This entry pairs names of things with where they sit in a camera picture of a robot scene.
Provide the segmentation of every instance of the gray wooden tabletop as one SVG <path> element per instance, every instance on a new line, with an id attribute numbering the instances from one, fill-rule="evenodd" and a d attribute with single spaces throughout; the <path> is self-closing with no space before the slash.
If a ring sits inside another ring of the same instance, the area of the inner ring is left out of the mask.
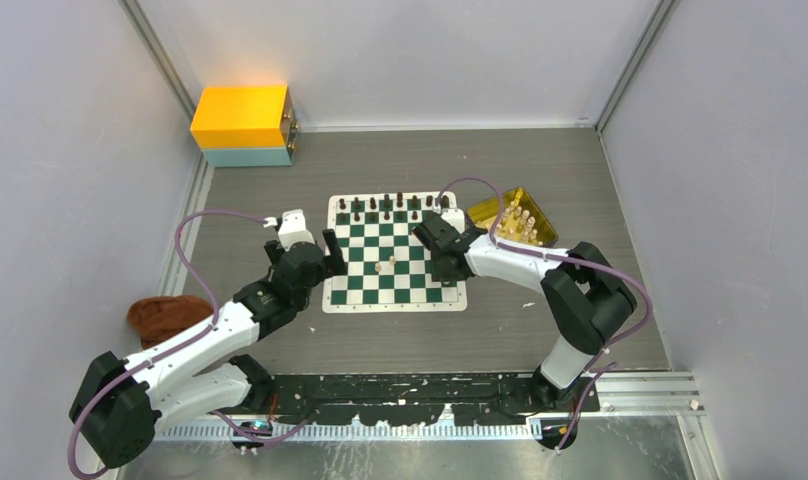
<path id="1" fill-rule="evenodd" d="M 260 215 L 302 208 L 320 238 L 332 195 L 432 191 L 465 175 L 502 190 L 524 187 L 560 235 L 557 246 L 590 242 L 615 268 L 639 278 L 591 129 L 303 134 L 291 167 L 217 169 L 207 207 Z M 477 183 L 453 191 L 464 208 L 492 195 Z M 206 217 L 192 263 L 224 302 L 265 275 L 263 244 L 271 238 L 270 230 L 250 222 Z M 325 314 L 319 287 L 308 310 L 247 353 L 274 373 L 533 370 L 558 336 L 544 298 L 489 278 L 469 280 L 467 291 L 464 312 Z M 203 296 L 191 277 L 185 292 Z M 534 305 L 524 308 L 527 303 Z M 608 360 L 668 368 L 654 325 L 615 346 Z"/>

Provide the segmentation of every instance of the chessboard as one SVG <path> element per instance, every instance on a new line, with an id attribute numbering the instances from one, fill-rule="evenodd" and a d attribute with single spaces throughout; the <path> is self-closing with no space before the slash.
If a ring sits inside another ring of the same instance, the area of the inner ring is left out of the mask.
<path id="1" fill-rule="evenodd" d="M 348 274 L 325 280 L 325 313 L 454 312 L 466 309 L 465 282 L 431 279 L 430 253 L 412 234 L 438 192 L 336 195 L 328 203 Z M 453 193 L 442 206 L 456 207 Z"/>

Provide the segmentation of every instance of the wall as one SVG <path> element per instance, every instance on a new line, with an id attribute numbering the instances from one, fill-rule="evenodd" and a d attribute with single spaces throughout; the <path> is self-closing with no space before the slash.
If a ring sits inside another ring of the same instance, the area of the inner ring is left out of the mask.
<path id="1" fill-rule="evenodd" d="M 657 0 L 143 0 L 197 99 L 289 83 L 305 127 L 592 125 Z"/>
<path id="2" fill-rule="evenodd" d="M 197 153 L 116 2 L 20 3 L 0 1 L 0 478 L 68 479 L 68 408 L 92 358 L 135 348 Z"/>
<path id="3" fill-rule="evenodd" d="M 808 479 L 808 1 L 681 2 L 605 144 L 723 468 Z"/>

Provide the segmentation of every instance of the yellow tray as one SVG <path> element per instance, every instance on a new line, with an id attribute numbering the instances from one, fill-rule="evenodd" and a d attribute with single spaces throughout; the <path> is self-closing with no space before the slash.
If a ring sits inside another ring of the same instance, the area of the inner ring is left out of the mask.
<path id="1" fill-rule="evenodd" d="M 525 243 L 530 245 L 540 245 L 540 242 L 542 242 L 542 246 L 550 247 L 557 242 L 557 232 L 554 231 L 554 227 L 551 226 L 551 222 L 545 218 L 545 214 L 542 213 L 539 205 L 534 202 L 534 199 L 524 188 L 515 188 L 508 192 L 504 192 L 502 196 L 504 197 L 505 208 L 511 205 L 513 208 L 522 207 L 522 210 L 529 210 L 531 212 L 531 217 L 533 217 L 536 221 L 533 227 L 537 229 L 536 238 L 533 238 Z M 474 222 L 475 225 L 486 229 L 489 229 L 489 227 L 492 226 L 492 222 L 495 221 L 495 217 L 501 215 L 502 213 L 498 211 L 498 199 L 495 197 L 484 200 L 476 205 L 472 205 L 466 212 L 469 214 L 469 218 L 472 219 L 472 222 Z M 522 232 L 519 226 L 519 219 L 514 219 L 511 215 L 511 217 L 507 220 L 507 223 L 504 224 L 504 228 L 502 229 L 499 225 L 496 228 L 495 233 L 501 238 L 512 240 L 514 242 L 520 242 Z"/>

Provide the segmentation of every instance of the brown towel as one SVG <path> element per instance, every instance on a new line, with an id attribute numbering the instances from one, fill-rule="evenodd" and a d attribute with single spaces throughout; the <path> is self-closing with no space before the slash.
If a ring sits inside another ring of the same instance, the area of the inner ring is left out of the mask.
<path id="1" fill-rule="evenodd" d="M 142 348 L 164 342 L 213 314 L 210 304 L 194 295 L 151 297 L 127 311 L 127 323 L 142 338 Z"/>

